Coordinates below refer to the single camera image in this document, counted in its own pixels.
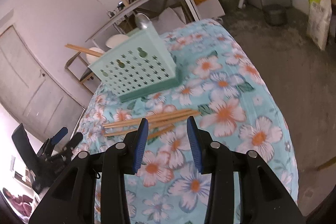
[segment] silver screw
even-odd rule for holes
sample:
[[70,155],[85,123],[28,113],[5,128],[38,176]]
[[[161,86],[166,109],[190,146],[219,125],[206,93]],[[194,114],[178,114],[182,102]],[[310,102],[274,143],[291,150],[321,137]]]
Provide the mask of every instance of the silver screw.
[[81,151],[81,152],[79,152],[78,157],[80,159],[84,159],[84,158],[86,158],[87,154],[88,153],[86,151]]
[[115,148],[117,148],[117,149],[124,149],[125,146],[126,146],[126,145],[125,145],[123,142],[120,142],[120,143],[117,143],[117,144],[115,145]]
[[210,143],[210,146],[212,148],[219,148],[221,146],[221,144],[219,142],[212,142],[212,143]]
[[256,158],[258,156],[258,153],[254,150],[250,150],[248,153],[247,153],[251,158]]

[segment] door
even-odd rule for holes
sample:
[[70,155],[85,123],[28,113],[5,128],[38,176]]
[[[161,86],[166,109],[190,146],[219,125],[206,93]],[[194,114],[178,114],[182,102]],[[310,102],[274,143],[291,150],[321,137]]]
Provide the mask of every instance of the door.
[[0,36],[0,102],[26,130],[44,142],[62,127],[70,139],[83,107],[42,69],[13,26]]

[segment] chopsticks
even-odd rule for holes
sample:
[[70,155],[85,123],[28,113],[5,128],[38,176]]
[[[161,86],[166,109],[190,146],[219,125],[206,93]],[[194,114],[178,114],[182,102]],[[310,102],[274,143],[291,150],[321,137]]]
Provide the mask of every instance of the chopsticks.
[[78,52],[84,52],[86,54],[93,55],[95,57],[101,57],[103,55],[100,52],[96,52],[96,51],[93,51],[93,50],[89,50],[88,48],[84,48],[84,47],[80,47],[80,46],[76,46],[76,45],[72,45],[72,44],[66,44],[65,47],[76,50]]
[[[150,134],[148,136],[148,140],[157,136],[160,136],[168,131],[171,131],[175,128],[173,123],[176,122],[181,122],[186,120],[189,116],[197,116],[199,115],[200,112],[197,110],[193,109],[181,109],[181,110],[176,110],[173,112],[166,112],[166,113],[160,113],[160,114],[155,114],[155,115],[149,115],[146,116],[149,125],[149,129],[153,128],[159,128],[159,127],[165,127],[153,134]],[[142,118],[136,118],[132,120],[127,120],[127,121],[121,121],[121,122],[112,122],[112,123],[107,123],[103,125],[105,128],[118,128],[118,127],[124,127],[124,126],[133,126],[133,125],[138,125],[140,124]],[[105,137],[109,136],[119,136],[119,135],[125,135],[128,132],[131,132],[132,130],[123,130],[123,131],[118,131],[118,132],[113,132],[113,133],[106,133],[104,134]]]

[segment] floor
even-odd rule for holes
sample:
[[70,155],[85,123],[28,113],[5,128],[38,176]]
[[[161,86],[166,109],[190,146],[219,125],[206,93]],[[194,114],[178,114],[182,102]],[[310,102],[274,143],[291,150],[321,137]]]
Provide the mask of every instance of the floor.
[[306,15],[289,9],[287,16],[288,24],[271,27],[259,9],[246,7],[223,20],[286,118],[299,170],[298,205],[307,215],[336,183],[336,164],[312,170],[336,156],[336,45],[321,52],[305,36]]

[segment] white desk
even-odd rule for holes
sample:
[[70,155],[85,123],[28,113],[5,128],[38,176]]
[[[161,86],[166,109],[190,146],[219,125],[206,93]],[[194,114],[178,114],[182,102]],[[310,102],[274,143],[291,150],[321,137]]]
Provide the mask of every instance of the white desk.
[[[114,15],[112,18],[110,18],[110,20],[103,27],[101,27],[99,30],[97,30],[85,42],[92,41],[96,45],[95,38],[99,37],[107,28],[109,28],[110,26],[115,24],[118,20],[120,20],[125,15],[127,15],[128,13],[133,11],[134,9],[138,8],[142,4],[146,3],[147,1],[149,1],[149,0],[136,0],[136,1],[132,2],[129,6],[125,7],[124,9],[119,11],[116,15]],[[200,17],[199,12],[196,8],[196,4],[195,4],[194,0],[185,0],[185,2],[187,4],[192,16],[194,17],[194,20],[199,21],[201,19],[201,17]]]

